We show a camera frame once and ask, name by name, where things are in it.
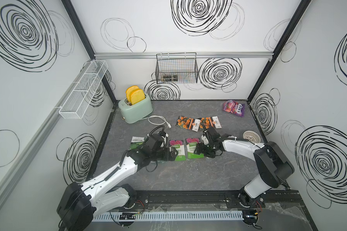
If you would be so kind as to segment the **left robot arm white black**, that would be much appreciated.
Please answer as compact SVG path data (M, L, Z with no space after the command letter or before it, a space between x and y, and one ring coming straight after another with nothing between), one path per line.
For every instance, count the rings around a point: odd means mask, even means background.
M168 147L169 135L151 131L136 148L124 151L120 161L102 174L83 183L68 185L56 209L60 217L59 230L83 231L98 215L119 207L131 208L136 192L128 184L118 184L151 162L174 161L175 148Z

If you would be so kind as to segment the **green leafy seed packet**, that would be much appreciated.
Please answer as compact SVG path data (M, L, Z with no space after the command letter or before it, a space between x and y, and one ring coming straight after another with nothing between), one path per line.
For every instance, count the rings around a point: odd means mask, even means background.
M145 137L136 137L133 136L130 143L130 149L136 149L139 145L141 145L145 141Z

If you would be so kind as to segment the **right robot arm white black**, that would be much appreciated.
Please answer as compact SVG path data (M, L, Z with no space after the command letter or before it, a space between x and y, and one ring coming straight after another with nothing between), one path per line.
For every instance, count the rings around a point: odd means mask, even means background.
M254 143L230 134L220 135L210 127L204 130L194 154L215 158L220 156L217 152L235 153L256 163L258 175L238 194L238 200L245 208L255 204L256 198L266 191L286 184L286 180L295 172L294 166L275 142Z

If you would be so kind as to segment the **orange marigold seed packet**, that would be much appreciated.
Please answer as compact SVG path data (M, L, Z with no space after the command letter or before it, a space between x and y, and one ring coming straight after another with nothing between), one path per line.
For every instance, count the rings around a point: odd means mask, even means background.
M217 116L200 118L199 130L208 129L210 127L215 128L215 129L221 129L222 128L220 121L219 121L219 118Z
M199 118L190 118L182 115L178 117L176 126L185 130L191 130L195 132L203 129Z

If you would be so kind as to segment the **green white impatiens seed packet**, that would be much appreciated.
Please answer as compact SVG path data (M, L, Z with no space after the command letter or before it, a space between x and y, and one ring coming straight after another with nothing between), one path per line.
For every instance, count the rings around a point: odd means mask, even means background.
M183 140L170 140L169 141L170 147L173 147L178 152L175 161L185 161L186 160L186 154L185 154L185 146Z

